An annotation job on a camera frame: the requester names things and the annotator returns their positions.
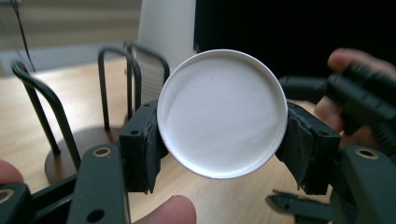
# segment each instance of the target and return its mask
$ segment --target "black cable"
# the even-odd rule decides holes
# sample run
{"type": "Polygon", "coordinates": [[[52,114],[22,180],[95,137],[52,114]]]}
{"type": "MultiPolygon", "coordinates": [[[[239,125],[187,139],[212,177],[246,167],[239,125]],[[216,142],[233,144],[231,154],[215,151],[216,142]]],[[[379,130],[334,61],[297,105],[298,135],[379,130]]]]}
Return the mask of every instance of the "black cable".
{"type": "Polygon", "coordinates": [[[3,27],[4,32],[8,35],[9,41],[12,44],[12,47],[15,49],[15,51],[17,51],[18,56],[20,57],[21,61],[23,61],[25,63],[25,60],[23,59],[21,53],[20,53],[20,49],[18,48],[17,43],[15,42],[15,39],[13,38],[12,33],[8,30],[8,27],[6,26],[5,23],[3,23],[3,19],[1,18],[0,15],[0,25],[3,27]]]}
{"type": "Polygon", "coordinates": [[[29,63],[32,66],[33,71],[35,72],[35,66],[32,63],[32,59],[30,58],[29,49],[27,47],[26,37],[25,37],[24,31],[23,31],[23,27],[22,27],[22,23],[21,23],[20,11],[18,9],[17,0],[9,0],[9,2],[11,3],[12,7],[14,7],[15,14],[17,15],[18,24],[20,25],[21,36],[22,36],[23,45],[24,45],[24,48],[25,48],[25,51],[26,51],[26,54],[27,54],[27,58],[29,59],[29,63]]]}

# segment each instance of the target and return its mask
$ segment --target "bolt hole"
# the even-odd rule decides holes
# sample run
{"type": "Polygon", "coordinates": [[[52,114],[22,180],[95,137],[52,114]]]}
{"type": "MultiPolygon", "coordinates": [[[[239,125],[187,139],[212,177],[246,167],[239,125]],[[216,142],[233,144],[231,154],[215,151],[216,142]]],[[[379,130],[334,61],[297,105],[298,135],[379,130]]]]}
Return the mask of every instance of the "bolt hole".
{"type": "Polygon", "coordinates": [[[378,159],[378,155],[374,153],[373,151],[370,151],[365,148],[358,148],[356,149],[356,153],[366,159],[371,159],[371,160],[376,160],[378,159]]]}
{"type": "Polygon", "coordinates": [[[111,153],[110,147],[101,147],[93,151],[92,155],[94,157],[105,157],[111,153]]]}
{"type": "Polygon", "coordinates": [[[13,189],[0,189],[0,203],[8,201],[14,194],[13,189]]]}
{"type": "Polygon", "coordinates": [[[98,222],[104,216],[105,216],[105,212],[102,209],[97,209],[88,214],[87,221],[91,223],[98,222]]]}

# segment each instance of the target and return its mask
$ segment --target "black wire frame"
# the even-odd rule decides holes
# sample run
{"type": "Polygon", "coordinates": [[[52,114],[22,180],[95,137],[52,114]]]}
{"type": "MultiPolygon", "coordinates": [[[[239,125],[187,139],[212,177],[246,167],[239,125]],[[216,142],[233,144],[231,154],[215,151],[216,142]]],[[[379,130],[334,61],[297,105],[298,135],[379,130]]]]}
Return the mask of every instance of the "black wire frame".
{"type": "Polygon", "coordinates": [[[99,69],[99,80],[100,89],[102,96],[102,108],[104,116],[105,130],[110,129],[109,119],[108,119],[108,106],[107,106],[107,96],[106,96],[106,78],[105,78],[105,55],[107,53],[116,53],[123,55],[126,58],[126,76],[127,76],[127,108],[128,108],[128,120],[132,117],[134,111],[136,111],[141,105],[141,95],[142,95],[142,75],[140,71],[140,66],[137,60],[134,58],[132,51],[137,49],[148,56],[158,60],[163,66],[163,84],[170,76],[170,69],[168,62],[165,58],[158,53],[155,53],[149,49],[145,49],[136,44],[129,44],[126,49],[117,49],[112,47],[103,47],[99,50],[98,54],[98,69],[99,69]],[[133,91],[133,73],[134,73],[134,106],[132,106],[132,91],[133,91]]]}
{"type": "Polygon", "coordinates": [[[17,78],[22,81],[29,95],[29,98],[32,102],[35,112],[37,113],[41,126],[43,127],[44,132],[49,140],[52,153],[54,153],[55,155],[59,155],[61,153],[61,150],[58,148],[58,145],[55,141],[49,122],[46,118],[40,100],[38,99],[36,91],[39,91],[49,102],[49,105],[52,108],[52,111],[58,121],[62,135],[64,136],[64,141],[66,142],[75,168],[76,170],[78,170],[79,165],[81,164],[81,157],[78,153],[77,145],[70,129],[69,122],[67,121],[66,114],[64,113],[64,107],[62,106],[62,103],[59,100],[58,96],[46,84],[30,76],[25,64],[21,61],[13,62],[11,64],[11,68],[15,76],[17,76],[17,78]]]}

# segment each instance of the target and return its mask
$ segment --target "white cylinder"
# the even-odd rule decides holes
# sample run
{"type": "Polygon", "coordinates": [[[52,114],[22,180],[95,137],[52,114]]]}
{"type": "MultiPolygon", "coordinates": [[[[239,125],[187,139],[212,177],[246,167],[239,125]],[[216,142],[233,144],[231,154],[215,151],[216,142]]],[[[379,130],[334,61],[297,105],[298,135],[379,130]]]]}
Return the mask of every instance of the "white cylinder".
{"type": "MultiPolygon", "coordinates": [[[[193,54],[194,23],[195,0],[143,0],[137,45],[163,56],[172,73],[193,54]]],[[[157,99],[161,65],[138,53],[136,59],[142,71],[142,103],[157,99]]]]}

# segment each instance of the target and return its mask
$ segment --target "wooden surface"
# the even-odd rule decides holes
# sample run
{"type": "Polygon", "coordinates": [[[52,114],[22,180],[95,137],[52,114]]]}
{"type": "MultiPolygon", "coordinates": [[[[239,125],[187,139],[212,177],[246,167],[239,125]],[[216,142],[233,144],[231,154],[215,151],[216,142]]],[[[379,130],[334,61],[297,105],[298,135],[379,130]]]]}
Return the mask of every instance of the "wooden surface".
{"type": "MultiPolygon", "coordinates": [[[[125,62],[106,63],[110,125],[121,128],[126,109],[125,62]]],[[[47,71],[35,75],[58,95],[73,133],[103,127],[97,63],[47,71]]],[[[43,106],[58,142],[62,135],[50,106],[43,106]]],[[[21,170],[32,192],[47,187],[44,163],[50,144],[22,83],[15,77],[0,79],[0,158],[21,170]]],[[[312,105],[303,104],[307,110],[312,105]]],[[[191,173],[172,155],[162,159],[153,194],[129,193],[133,221],[143,217],[172,195],[189,197],[197,210],[198,223],[293,223],[293,216],[279,214],[265,201],[273,189],[298,193],[294,178],[275,156],[250,175],[231,180],[206,179],[191,173]]],[[[324,196],[309,196],[327,202],[324,196]]]]}

